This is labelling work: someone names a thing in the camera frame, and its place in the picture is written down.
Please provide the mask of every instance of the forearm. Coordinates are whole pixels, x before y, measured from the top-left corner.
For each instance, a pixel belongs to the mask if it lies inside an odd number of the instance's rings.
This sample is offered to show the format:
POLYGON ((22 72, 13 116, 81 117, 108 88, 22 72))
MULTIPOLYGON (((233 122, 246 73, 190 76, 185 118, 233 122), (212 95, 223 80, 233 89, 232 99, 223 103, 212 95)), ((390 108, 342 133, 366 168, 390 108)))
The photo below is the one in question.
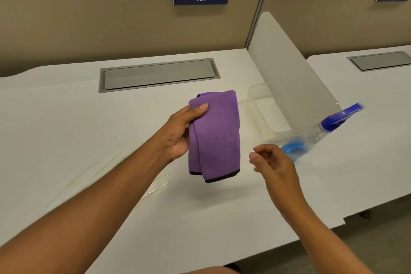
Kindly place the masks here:
POLYGON ((372 274, 311 208, 288 214, 287 220, 319 274, 372 274))
POLYGON ((0 248, 0 272, 84 273, 170 160, 148 140, 100 180, 0 248))

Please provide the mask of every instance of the fingernail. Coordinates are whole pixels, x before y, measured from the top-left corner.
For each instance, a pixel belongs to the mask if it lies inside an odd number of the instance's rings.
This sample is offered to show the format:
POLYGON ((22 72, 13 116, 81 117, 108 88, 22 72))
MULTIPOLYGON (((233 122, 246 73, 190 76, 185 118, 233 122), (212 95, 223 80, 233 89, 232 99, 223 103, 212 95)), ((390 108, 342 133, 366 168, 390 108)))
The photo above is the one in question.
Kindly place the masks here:
POLYGON ((252 161, 252 159, 253 159, 255 156, 258 156, 258 154, 255 153, 255 152, 251 152, 250 155, 249 155, 250 161, 252 161))

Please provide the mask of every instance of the purple microfiber towel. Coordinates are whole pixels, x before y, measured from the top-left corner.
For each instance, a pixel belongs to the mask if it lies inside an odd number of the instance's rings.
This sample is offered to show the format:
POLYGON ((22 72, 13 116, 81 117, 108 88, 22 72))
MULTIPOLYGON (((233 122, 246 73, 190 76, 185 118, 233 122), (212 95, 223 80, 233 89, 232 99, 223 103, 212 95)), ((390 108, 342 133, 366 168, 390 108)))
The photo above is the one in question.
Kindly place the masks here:
POLYGON ((234 90, 208 92, 190 100, 190 108, 208 103, 207 112, 189 127, 188 169, 207 183, 240 171, 240 116, 234 90))

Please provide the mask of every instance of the grey floor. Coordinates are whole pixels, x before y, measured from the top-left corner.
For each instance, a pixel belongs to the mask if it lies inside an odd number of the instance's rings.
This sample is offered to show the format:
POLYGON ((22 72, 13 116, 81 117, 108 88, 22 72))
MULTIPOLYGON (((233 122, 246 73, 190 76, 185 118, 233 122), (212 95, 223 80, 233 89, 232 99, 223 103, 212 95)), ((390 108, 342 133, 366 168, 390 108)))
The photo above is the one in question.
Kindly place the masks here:
MULTIPOLYGON (((411 194, 373 208, 369 220, 345 222, 334 232, 375 274, 411 273, 411 194)), ((299 241, 236 263, 246 274, 316 273, 299 241)))

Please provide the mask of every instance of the left hand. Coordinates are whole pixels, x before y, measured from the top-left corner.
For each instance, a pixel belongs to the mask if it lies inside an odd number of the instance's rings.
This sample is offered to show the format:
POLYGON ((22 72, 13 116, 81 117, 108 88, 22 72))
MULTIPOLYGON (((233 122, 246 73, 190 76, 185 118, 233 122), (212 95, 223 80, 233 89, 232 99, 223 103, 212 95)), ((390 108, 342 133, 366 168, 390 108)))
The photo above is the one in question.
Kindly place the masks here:
POLYGON ((188 151, 188 127, 193 119, 201 117, 208 109, 208 104, 190 110, 190 106, 182 108, 171 115, 168 121, 154 135, 165 145, 167 157, 172 161, 182 157, 188 151))

